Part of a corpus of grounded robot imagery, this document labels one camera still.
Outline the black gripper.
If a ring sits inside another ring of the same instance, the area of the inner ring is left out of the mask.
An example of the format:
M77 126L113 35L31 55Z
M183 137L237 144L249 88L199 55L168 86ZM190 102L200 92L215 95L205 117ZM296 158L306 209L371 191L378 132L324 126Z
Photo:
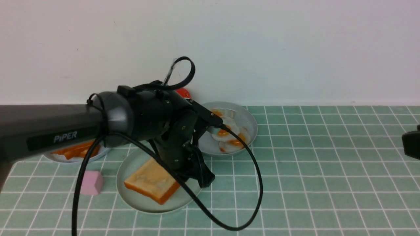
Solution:
M205 164L198 146L192 143L197 119L191 110L177 113L169 129L154 141L159 157L174 173L196 179L200 188L207 188L216 176Z

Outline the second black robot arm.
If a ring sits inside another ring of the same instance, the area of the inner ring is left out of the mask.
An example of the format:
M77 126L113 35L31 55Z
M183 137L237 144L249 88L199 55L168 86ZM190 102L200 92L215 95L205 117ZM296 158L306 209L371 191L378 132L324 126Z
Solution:
M404 154L408 157L420 160L420 125L416 130L402 135Z

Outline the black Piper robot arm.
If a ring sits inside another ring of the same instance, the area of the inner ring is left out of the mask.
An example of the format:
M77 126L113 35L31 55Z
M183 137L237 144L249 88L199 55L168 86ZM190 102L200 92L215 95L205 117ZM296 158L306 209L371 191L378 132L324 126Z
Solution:
M201 188L215 179L198 149L212 115L174 90L119 86L85 105L1 106L0 118L1 186L20 160L101 137L107 148L148 141L159 163L183 181L197 180Z

